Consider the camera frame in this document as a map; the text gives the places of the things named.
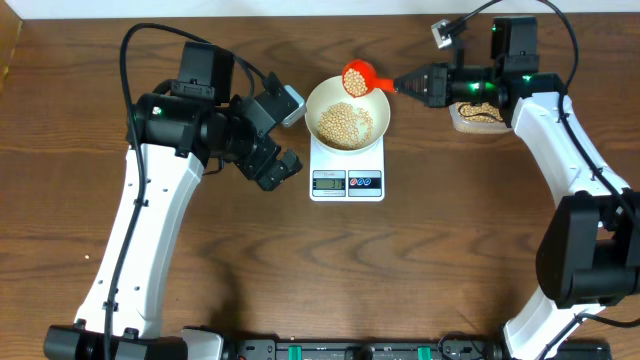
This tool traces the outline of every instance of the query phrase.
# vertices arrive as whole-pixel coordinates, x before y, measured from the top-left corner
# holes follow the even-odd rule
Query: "digital kitchen scale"
[[[309,196],[313,201],[382,201],[383,139],[361,153],[346,156],[328,151],[311,137]]]

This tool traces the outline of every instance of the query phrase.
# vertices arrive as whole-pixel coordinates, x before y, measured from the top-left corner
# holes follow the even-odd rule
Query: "wooden table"
[[[168,19],[275,71],[303,96],[364,58],[397,76],[447,61],[430,26],[445,16]],[[571,95],[609,164],[640,187],[640,17],[572,15],[581,64]],[[118,50],[134,20],[28,21],[0,97],[0,357],[42,356],[51,324],[70,324],[98,270],[124,178]],[[489,64],[491,16],[471,22],[468,63]],[[177,75],[183,39],[136,35],[137,98]],[[539,17],[541,69],[572,63],[559,20]],[[237,92],[246,79],[236,72]],[[387,197],[320,204],[308,170],[273,193],[233,166],[207,177],[187,209],[164,304],[183,325],[283,338],[490,334],[537,286],[534,256],[554,212],[538,166],[514,135],[456,132],[446,110],[390,96]],[[274,131],[309,161],[303,121]],[[636,318],[637,298],[604,314]],[[638,330],[586,323],[616,359],[640,356]]]

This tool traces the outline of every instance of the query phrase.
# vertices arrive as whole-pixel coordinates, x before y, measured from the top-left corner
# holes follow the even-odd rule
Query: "white wall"
[[[488,0],[6,0],[23,19],[466,13]],[[565,12],[636,12],[640,0],[553,0]],[[487,12],[549,12],[505,0]]]

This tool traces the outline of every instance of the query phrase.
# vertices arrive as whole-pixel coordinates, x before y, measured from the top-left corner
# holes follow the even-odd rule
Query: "red cup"
[[[347,66],[344,67],[344,70],[342,70],[342,86],[344,86],[344,75],[347,73],[347,71],[349,71],[349,69],[353,69],[359,72],[360,75],[364,77],[364,84],[367,86],[367,92],[360,96],[369,94],[375,88],[388,91],[388,92],[396,92],[396,89],[393,86],[393,79],[379,78],[378,75],[376,74],[376,69],[373,67],[373,65],[360,59],[353,60],[352,62],[348,63]]]

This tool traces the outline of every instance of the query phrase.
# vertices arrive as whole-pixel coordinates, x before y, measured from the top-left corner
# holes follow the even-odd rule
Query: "container of beans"
[[[380,89],[354,98],[342,76],[318,85],[307,99],[305,121],[311,136],[326,150],[355,155],[374,147],[389,127],[389,100]]]

